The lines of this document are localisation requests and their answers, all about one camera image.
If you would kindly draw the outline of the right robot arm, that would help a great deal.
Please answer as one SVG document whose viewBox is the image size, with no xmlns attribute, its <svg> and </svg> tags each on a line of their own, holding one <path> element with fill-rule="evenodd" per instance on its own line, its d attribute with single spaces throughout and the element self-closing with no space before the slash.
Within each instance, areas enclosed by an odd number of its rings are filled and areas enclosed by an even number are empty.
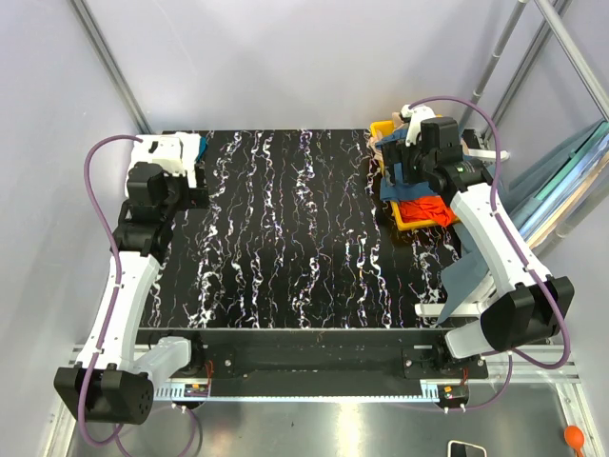
<svg viewBox="0 0 609 457">
<path fill-rule="evenodd" d="M 387 178 L 426 183 L 465 226 L 492 277 L 497 297 L 471 324 L 449 331 L 432 366 L 443 377 L 463 370 L 466 358 L 519 352 L 521 346 L 567 334 L 572 282 L 539 260 L 504 210 L 487 167 L 468 158 L 454 135 L 424 135 L 381 145 Z"/>
</svg>

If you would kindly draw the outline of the blue t-shirt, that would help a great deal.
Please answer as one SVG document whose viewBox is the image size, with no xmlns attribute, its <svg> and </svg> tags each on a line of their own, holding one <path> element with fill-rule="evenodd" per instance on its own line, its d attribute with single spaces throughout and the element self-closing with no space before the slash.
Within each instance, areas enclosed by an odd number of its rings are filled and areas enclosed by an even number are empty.
<svg viewBox="0 0 609 457">
<path fill-rule="evenodd" d="M 389 146 L 396 146 L 399 140 L 404 140 L 408 133 L 408 129 L 397 129 L 391 134 L 381 138 L 375 143 L 375 148 L 382 152 L 382 148 L 385 144 Z M 394 167 L 395 176 L 395 184 L 389 185 L 387 183 L 386 177 L 388 176 L 387 164 L 385 160 L 384 163 L 384 172 L 383 178 L 380 183 L 380 199 L 384 202 L 408 202 L 414 201 L 419 198 L 429 197 L 429 196 L 437 196 L 437 193 L 434 192 L 428 185 L 427 182 L 417 183 L 417 184 L 407 184 L 403 180 L 402 176 L 402 165 L 397 164 Z"/>
</svg>

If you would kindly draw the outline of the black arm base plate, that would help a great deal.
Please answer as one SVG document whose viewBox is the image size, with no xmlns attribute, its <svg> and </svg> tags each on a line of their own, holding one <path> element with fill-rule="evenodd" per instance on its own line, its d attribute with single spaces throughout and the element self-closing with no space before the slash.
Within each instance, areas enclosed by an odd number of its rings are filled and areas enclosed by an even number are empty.
<svg viewBox="0 0 609 457">
<path fill-rule="evenodd" d="M 169 380 L 209 378 L 216 401 L 430 401 L 438 383 L 488 377 L 479 356 L 450 360 L 437 329 L 145 328 L 136 347 L 152 348 L 165 336 L 201 339 L 203 369 Z"/>
</svg>

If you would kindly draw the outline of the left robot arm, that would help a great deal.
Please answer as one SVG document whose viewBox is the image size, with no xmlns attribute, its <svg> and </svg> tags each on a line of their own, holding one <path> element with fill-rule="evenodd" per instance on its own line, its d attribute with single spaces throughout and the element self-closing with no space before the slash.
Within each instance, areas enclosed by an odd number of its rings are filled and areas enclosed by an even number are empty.
<svg viewBox="0 0 609 457">
<path fill-rule="evenodd" d="M 206 363 L 198 337 L 165 336 L 143 356 L 135 355 L 147 296 L 165 261 L 175 216 L 209 204 L 205 168 L 170 171 L 137 162 L 128 171 L 126 195 L 93 328 L 75 364 L 58 368 L 53 381 L 81 423 L 141 425 L 156 388 L 175 374 L 196 376 Z"/>
</svg>

